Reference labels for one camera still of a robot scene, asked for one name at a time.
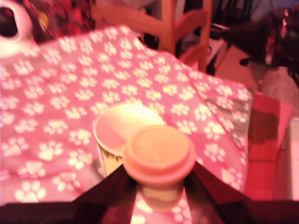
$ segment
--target cup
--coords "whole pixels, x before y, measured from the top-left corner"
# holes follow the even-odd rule
[[[149,125],[164,125],[164,121],[154,110],[143,105],[117,105],[99,116],[93,134],[99,147],[103,177],[122,164],[124,145],[130,136]]]
[[[147,126],[128,140],[122,159],[128,175],[139,182],[146,204],[165,211],[181,199],[196,156],[184,133],[170,126]]]

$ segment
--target cup lid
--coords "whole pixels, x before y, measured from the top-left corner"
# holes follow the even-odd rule
[[[148,126],[138,130],[127,142],[123,164],[138,182],[176,182],[193,169],[195,149],[191,140],[173,127]]]

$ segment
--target disposable coffee cup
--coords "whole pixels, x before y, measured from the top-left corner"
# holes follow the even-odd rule
[[[143,105],[117,105],[105,111],[94,124],[102,175],[107,177],[122,164],[124,146],[138,129],[164,125],[154,110]]]
[[[128,140],[123,165],[139,182],[144,201],[154,210],[174,208],[181,199],[184,179],[195,165],[191,140],[170,126],[147,126]]]

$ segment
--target tablecloth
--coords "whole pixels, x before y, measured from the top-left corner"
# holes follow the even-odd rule
[[[92,129],[114,104],[143,104],[189,135],[197,162],[243,189],[252,92],[144,47],[125,26],[64,37],[1,61],[1,203],[70,201],[90,188]],[[185,196],[132,223],[191,223]]]

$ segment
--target wooden chair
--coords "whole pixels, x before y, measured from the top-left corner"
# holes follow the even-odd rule
[[[91,4],[92,18],[111,25],[127,25],[132,30],[159,37],[158,50],[176,55],[176,43],[201,27],[200,43],[190,48],[180,60],[192,66],[199,62],[199,71],[206,72],[213,0],[203,0],[203,8],[192,10],[175,20],[176,0],[162,0],[162,20],[134,9],[109,4]]]

